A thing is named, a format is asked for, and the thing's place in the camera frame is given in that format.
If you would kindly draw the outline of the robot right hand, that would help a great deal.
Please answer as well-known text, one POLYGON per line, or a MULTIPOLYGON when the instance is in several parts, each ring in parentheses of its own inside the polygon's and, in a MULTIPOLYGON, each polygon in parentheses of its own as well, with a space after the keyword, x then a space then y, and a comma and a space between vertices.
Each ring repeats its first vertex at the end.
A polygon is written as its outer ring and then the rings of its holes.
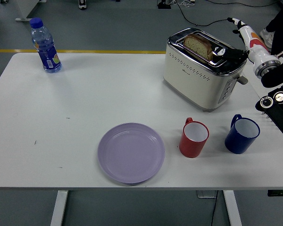
POLYGON ((246 50, 216 47, 212 51, 215 56, 228 60, 248 58, 254 64, 254 70, 281 64, 277 57, 269 53, 267 46, 250 26, 236 18, 229 17, 227 20, 237 26, 238 33, 245 44, 246 50))

